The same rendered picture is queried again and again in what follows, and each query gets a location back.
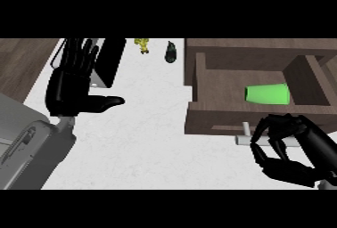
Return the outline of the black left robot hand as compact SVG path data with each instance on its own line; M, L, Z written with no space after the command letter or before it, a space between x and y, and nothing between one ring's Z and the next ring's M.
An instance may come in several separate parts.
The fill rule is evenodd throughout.
M104 113L126 103L120 96L89 95L98 52L100 46L92 46L91 39L67 39L61 64L54 70L45 95L52 117L76 117L82 112Z

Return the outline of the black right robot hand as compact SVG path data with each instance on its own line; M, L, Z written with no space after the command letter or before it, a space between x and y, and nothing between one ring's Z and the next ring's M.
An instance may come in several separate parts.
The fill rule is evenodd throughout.
M271 158L259 146L259 138L270 130L270 144L280 158ZM314 167L290 160L284 138L293 136ZM337 143L308 117L292 114L264 118L250 140L255 160L264 174L274 180L314 188L317 181L337 187Z

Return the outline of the green cup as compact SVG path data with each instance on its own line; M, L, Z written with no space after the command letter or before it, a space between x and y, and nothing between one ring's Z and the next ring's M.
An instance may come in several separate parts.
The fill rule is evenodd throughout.
M289 105L290 89L287 84L249 85L246 87L246 101L265 105Z

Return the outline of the brown wooden drawer front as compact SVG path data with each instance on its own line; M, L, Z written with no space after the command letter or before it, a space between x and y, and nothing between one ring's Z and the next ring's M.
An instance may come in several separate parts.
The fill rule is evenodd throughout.
M236 105L227 103L212 106L206 102L190 102L187 109L187 134L240 135L244 133L243 123L256 130L258 123L270 114L293 116L305 115L326 133L337 131L337 106L318 105L259 105L255 103Z

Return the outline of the brown wooden drawer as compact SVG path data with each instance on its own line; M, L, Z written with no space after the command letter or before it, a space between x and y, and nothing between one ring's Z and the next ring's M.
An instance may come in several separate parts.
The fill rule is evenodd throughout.
M247 86L286 83L290 89L289 105L337 106L337 95L314 56L296 56L280 71L209 69L207 59L205 53L197 53L199 102L212 106L249 104Z
M326 133L337 131L337 106L318 105L259 105L255 103L236 105L227 103L212 106L206 102L190 102L187 109L187 134L240 135L244 133L243 123L256 130L258 123L270 114L293 116L305 115Z

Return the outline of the black appliance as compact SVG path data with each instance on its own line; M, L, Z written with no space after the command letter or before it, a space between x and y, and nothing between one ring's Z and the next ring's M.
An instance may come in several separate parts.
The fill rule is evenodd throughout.
M91 75L91 85L111 88L128 40L125 38L94 38L92 41L100 46L100 52Z

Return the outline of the dark green vegetable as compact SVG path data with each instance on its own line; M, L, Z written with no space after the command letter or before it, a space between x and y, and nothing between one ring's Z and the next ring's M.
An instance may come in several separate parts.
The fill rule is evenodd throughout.
M165 54L165 60L169 63L174 63L176 61L176 47L175 43L169 42L168 49L166 49L166 54Z

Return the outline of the brown wooden cabinet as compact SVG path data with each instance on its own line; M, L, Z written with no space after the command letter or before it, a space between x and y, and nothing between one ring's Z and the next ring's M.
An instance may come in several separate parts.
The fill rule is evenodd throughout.
M296 56L314 55L320 65L337 56L337 38L187 38L185 85L193 85L197 53L209 69L283 70Z

